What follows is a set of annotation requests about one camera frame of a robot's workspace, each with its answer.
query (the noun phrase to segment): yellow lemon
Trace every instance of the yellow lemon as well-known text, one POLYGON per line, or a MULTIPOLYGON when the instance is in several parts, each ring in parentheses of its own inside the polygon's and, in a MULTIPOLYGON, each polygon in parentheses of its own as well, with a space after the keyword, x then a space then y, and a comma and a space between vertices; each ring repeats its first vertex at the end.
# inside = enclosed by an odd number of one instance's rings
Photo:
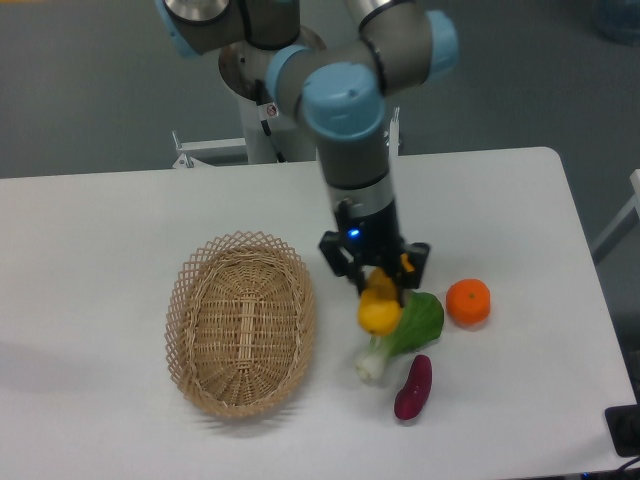
POLYGON ((360 295, 358 323, 371 335, 384 337, 392 333, 402 317, 400 304, 380 289, 367 288, 360 295))

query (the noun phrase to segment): wicker basket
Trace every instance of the wicker basket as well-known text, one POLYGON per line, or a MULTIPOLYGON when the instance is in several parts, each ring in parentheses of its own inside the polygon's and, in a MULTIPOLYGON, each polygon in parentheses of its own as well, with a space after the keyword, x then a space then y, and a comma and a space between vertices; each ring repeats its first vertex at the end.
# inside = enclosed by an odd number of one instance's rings
POLYGON ((302 379, 314 322, 311 280, 293 248, 262 232, 216 238, 191 255, 171 295, 171 379, 207 413, 260 413, 302 379))

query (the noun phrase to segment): toy fruit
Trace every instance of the toy fruit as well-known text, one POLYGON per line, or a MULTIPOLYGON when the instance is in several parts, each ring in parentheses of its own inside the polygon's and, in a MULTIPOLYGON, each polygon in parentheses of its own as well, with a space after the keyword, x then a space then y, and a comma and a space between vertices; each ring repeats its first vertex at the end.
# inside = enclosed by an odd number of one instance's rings
POLYGON ((491 312, 491 292, 480 280, 468 278, 447 291, 447 313, 463 325, 475 325, 491 312))

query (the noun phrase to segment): black cable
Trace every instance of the black cable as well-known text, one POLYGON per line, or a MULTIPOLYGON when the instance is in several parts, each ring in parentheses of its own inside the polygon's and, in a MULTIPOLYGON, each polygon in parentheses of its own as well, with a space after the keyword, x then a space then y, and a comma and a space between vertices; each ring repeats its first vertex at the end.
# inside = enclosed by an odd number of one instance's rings
POLYGON ((621 465, 620 468, 618 468, 618 470, 616 470, 615 472, 615 477, 616 478, 620 478, 622 477, 622 475, 624 475, 627 478, 633 478, 630 477, 627 472, 625 472, 625 470, 627 468, 629 468, 631 465, 635 465, 636 463, 640 462, 640 457, 636 457, 633 460, 628 461, 627 463, 625 463, 624 465, 621 465))

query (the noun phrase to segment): white table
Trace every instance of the white table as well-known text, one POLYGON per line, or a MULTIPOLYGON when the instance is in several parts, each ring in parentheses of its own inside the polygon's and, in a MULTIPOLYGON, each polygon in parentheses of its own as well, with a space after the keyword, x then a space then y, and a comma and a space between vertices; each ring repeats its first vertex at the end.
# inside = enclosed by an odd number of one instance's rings
POLYGON ((356 292, 317 250, 333 227, 316 164, 0 181, 0 478, 498 479, 622 463, 603 410, 634 402, 558 156, 401 157, 402 231, 433 250, 423 289, 479 277, 484 329, 449 321, 431 398, 396 425, 412 356, 380 386, 353 369, 356 292), (181 263, 263 230, 304 257, 316 352, 271 416, 200 414, 170 381, 165 313, 181 263))

